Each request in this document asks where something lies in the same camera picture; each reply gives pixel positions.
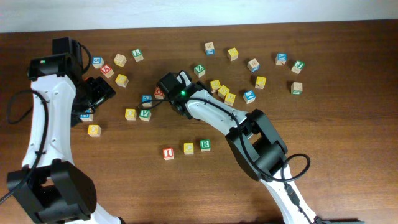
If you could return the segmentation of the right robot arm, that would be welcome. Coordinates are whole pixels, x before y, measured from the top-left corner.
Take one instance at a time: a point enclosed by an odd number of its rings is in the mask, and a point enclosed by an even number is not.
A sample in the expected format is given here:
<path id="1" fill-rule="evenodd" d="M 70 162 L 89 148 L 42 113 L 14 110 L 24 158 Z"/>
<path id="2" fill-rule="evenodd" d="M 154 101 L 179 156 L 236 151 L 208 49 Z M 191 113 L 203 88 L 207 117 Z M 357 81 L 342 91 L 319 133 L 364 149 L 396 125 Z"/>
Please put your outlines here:
<path id="1" fill-rule="evenodd" d="M 260 181 L 275 200 L 284 223 L 321 223 L 305 203 L 295 181 L 308 171 L 290 173 L 287 146 L 268 117 L 259 109 L 248 113 L 213 97 L 201 81 L 193 82 L 185 71 L 168 73 L 158 82 L 165 99 L 180 115 L 203 121 L 224 134 L 240 168 Z"/>

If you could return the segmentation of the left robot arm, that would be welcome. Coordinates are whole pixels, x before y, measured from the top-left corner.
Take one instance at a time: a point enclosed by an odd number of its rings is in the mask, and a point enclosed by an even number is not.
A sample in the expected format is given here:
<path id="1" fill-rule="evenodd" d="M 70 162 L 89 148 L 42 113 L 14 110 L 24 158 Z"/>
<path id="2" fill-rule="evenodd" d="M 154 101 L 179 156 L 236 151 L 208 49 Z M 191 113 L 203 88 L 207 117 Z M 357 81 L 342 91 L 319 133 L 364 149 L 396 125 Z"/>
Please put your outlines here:
<path id="1" fill-rule="evenodd" d="M 69 37 L 52 41 L 50 56 L 31 60 L 33 97 L 29 146 L 19 171 L 7 175 L 8 193 L 34 223 L 123 223 L 97 203 L 94 182 L 73 162 L 71 128 L 115 95 L 102 78 L 83 78 L 85 46 Z"/>

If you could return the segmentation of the red I block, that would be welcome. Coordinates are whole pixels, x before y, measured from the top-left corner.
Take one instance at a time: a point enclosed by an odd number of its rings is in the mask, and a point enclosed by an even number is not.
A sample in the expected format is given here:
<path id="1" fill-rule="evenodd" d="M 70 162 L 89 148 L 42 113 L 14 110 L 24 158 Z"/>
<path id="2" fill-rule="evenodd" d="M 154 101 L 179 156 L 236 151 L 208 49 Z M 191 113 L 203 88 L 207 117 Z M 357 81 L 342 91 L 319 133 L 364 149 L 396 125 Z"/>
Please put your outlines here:
<path id="1" fill-rule="evenodd" d="M 174 150 L 171 147 L 163 149 L 163 157 L 166 161 L 174 159 Z"/>

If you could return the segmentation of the green R block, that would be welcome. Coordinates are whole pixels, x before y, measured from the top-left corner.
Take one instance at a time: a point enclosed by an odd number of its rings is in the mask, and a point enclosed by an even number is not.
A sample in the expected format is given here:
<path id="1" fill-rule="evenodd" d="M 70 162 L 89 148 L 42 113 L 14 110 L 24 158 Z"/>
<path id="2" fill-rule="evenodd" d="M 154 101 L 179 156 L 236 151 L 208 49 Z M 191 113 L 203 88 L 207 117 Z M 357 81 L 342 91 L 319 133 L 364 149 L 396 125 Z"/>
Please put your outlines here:
<path id="1" fill-rule="evenodd" d="M 202 152 L 211 150 L 211 143 L 209 139 L 202 139 L 200 141 L 200 149 Z"/>

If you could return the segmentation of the yellow C block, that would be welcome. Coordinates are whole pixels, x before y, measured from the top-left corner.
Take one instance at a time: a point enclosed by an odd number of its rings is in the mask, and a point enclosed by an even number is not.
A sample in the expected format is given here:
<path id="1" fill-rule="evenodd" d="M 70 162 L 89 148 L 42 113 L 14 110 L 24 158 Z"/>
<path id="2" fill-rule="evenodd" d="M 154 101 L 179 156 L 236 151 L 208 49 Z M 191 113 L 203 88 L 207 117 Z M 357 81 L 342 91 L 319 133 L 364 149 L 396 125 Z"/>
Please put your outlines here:
<path id="1" fill-rule="evenodd" d="M 183 151 L 185 155 L 194 154 L 194 144 L 192 142 L 186 142 L 183 144 Z"/>

